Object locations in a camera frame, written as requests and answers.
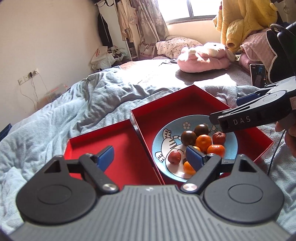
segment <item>triangular cutout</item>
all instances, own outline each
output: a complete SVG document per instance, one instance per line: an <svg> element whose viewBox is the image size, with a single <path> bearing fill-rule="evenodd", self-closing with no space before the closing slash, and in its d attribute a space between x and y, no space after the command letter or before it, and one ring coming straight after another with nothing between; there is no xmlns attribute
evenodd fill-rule
<svg viewBox="0 0 296 241"><path fill-rule="evenodd" d="M56 172L61 172L61 166L59 165L58 160L56 160L53 164L51 164L50 167L47 168L44 173L56 173Z"/></svg>
<svg viewBox="0 0 296 241"><path fill-rule="evenodd" d="M247 160L241 160L239 164L240 172L257 172L248 162Z"/></svg>

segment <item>plate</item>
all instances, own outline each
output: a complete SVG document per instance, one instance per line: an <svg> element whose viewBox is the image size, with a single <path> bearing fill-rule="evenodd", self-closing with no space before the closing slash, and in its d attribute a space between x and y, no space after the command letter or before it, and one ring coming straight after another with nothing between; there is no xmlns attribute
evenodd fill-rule
<svg viewBox="0 0 296 241"><path fill-rule="evenodd" d="M176 119L163 127L156 135L152 144L152 155L159 170L171 179L179 182L186 182L191 175L183 171L183 159L185 158L186 146L181 143L183 131L194 131L200 124L207 124L209 136L221 130L219 125L211 124L208 115L188 115ZM235 159L237 156L237 138L233 132L226 134L225 159ZM172 151L181 153L179 165L173 165L168 161L168 155Z"/></svg>

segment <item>human hand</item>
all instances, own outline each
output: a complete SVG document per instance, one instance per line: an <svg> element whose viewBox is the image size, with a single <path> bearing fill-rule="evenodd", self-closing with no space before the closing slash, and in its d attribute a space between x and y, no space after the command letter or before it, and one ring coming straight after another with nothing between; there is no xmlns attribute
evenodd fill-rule
<svg viewBox="0 0 296 241"><path fill-rule="evenodd" d="M280 125L279 122L276 122L275 130L276 132L280 132L283 131L284 128ZM290 127L289 130L287 130L285 134L285 143L290 149L293 157L296 158L296 124Z"/></svg>

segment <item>plush toy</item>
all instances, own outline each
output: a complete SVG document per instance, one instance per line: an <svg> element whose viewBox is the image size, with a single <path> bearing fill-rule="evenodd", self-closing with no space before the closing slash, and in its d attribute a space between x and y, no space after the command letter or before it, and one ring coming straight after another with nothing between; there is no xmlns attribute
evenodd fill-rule
<svg viewBox="0 0 296 241"><path fill-rule="evenodd" d="M203 72L211 69L226 69L235 55L223 44L206 43L194 48L184 47L177 59L180 69L187 73Z"/></svg>

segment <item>window sill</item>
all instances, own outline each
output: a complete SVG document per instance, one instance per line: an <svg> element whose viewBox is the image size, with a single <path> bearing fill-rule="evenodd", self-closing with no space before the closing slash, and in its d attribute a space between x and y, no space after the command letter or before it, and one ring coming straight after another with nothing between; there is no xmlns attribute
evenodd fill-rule
<svg viewBox="0 0 296 241"><path fill-rule="evenodd" d="M199 16L195 17L194 19L192 18L181 18L181 19L174 19L170 21L166 21L166 25L171 25L171 24L176 24L176 23L186 23L186 22L195 22L195 21L207 21L207 20L213 20L215 15L211 16Z"/></svg>

